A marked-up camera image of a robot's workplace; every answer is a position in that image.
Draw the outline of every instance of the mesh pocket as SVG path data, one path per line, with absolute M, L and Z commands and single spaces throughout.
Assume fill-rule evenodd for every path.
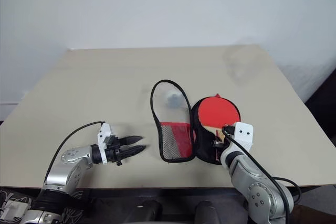
M 166 159 L 190 157 L 193 151 L 190 141 L 190 124 L 161 123 L 162 153 Z

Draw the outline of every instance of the beige table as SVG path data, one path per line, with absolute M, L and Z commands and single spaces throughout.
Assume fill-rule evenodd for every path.
M 195 158 L 161 160 L 150 92 L 161 79 L 183 87 L 191 105 L 219 93 L 254 126 L 252 155 L 271 174 L 301 186 L 336 183 L 336 148 L 258 46 L 74 50 L 42 78 L 0 128 L 0 185 L 40 187 L 60 142 L 83 124 L 105 120 L 148 147 L 122 166 L 96 165 L 89 188 L 232 187 L 228 172 Z M 98 126 L 62 149 L 93 144 Z

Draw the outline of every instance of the black cable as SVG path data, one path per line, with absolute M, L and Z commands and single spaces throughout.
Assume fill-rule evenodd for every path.
M 65 142 L 66 142 L 72 135 L 74 135 L 77 131 L 80 131 L 80 130 L 82 130 L 82 129 L 88 127 L 88 126 L 91 126 L 91 125 L 94 125 L 94 124 L 98 124 L 98 123 L 100 123 L 101 125 L 103 125 L 105 122 L 103 122 L 103 121 L 97 121 L 97 122 L 93 122 L 93 123 L 85 124 L 85 125 L 83 125 L 82 127 L 79 127 L 78 129 L 76 129 L 76 130 L 74 130 L 73 132 L 71 132 L 71 133 L 70 133 L 70 134 L 63 140 L 63 142 L 62 142 L 62 143 L 59 145 L 59 147 L 57 148 L 57 150 L 56 150 L 54 156 L 52 157 L 52 160 L 51 160 L 50 165 L 49 165 L 49 167 L 48 167 L 46 176 L 45 176 L 45 178 L 44 178 L 44 182 L 47 180 L 47 177 L 48 177 L 48 175 L 49 175 L 49 173 L 50 173 L 51 167 L 53 166 L 54 161 L 55 161 L 55 159 L 56 159 L 56 157 L 57 157 L 59 151 L 61 150 L 61 148 L 62 148 L 63 145 L 65 144 Z
M 269 178 L 269 180 L 279 190 L 281 199 L 282 199 L 282 201 L 284 203 L 284 207 L 285 207 L 285 214 L 286 214 L 285 223 L 289 224 L 289 214 L 290 214 L 290 212 L 289 212 L 289 204 L 288 204 L 288 200 L 287 200 L 287 197 L 286 197 L 283 189 L 275 181 L 275 179 L 271 175 L 269 175 L 269 173 L 252 157 L 252 155 L 249 154 L 249 152 L 247 150 L 245 150 L 244 147 L 242 147 L 237 141 L 235 141 L 232 137 L 229 136 L 229 134 L 225 131 L 225 127 L 223 127 L 222 131 L 223 131 L 224 135 L 228 138 L 228 140 L 231 141 L 231 142 L 233 142 L 235 145 L 237 145 L 246 154 L 246 156 L 248 156 L 252 160 L 252 162 L 255 163 L 255 165 L 266 175 L 266 177 Z
M 287 179 L 287 178 L 273 177 L 273 179 L 275 179 L 275 180 L 286 181 L 286 182 L 288 182 L 288 183 L 294 185 L 295 188 L 296 188 L 296 190 L 297 190 L 298 193 L 299 193 L 299 196 L 298 196 L 298 198 L 294 201 L 294 204 L 296 205 L 296 204 L 300 203 L 301 198 L 302 198 L 302 191 L 301 191 L 301 188 L 300 188 L 296 183 L 294 183 L 293 181 L 291 181 L 290 179 Z

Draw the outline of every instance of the silver robot arm segment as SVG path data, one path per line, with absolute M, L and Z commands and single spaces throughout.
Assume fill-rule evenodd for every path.
M 251 147 L 252 125 L 236 123 L 234 126 L 232 138 L 244 148 Z M 285 223 L 285 207 L 279 190 L 239 147 L 231 142 L 229 148 L 223 151 L 220 160 L 222 165 L 229 169 L 233 186 L 248 201 L 248 215 L 255 223 Z M 290 191 L 283 184 L 278 184 L 285 193 L 292 211 L 293 197 Z
M 128 147 L 142 137 L 128 136 L 119 139 L 107 123 L 102 124 L 97 138 L 98 145 L 72 148 L 62 154 L 60 162 L 54 165 L 47 175 L 31 209 L 22 217 L 21 224 L 58 224 L 63 220 L 65 208 L 89 208 L 88 202 L 71 196 L 85 171 L 92 168 L 93 164 L 116 162 L 119 166 L 122 159 L 134 156 L 146 148 L 145 145 Z

